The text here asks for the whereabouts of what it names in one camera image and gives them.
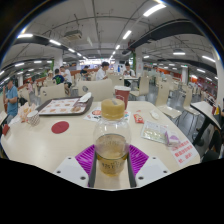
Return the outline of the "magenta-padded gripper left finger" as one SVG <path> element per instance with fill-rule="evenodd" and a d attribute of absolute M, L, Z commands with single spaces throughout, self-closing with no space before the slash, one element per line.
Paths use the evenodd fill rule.
<path fill-rule="evenodd" d="M 81 187 L 93 188 L 96 178 L 96 154 L 91 145 L 75 157 L 68 156 L 54 174 Z"/>

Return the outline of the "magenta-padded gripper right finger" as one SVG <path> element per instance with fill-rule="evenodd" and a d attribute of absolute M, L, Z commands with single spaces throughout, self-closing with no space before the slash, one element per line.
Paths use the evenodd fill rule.
<path fill-rule="evenodd" d="M 131 188 L 146 186 L 170 174 L 158 157 L 148 156 L 133 145 L 129 146 L 127 163 Z"/>

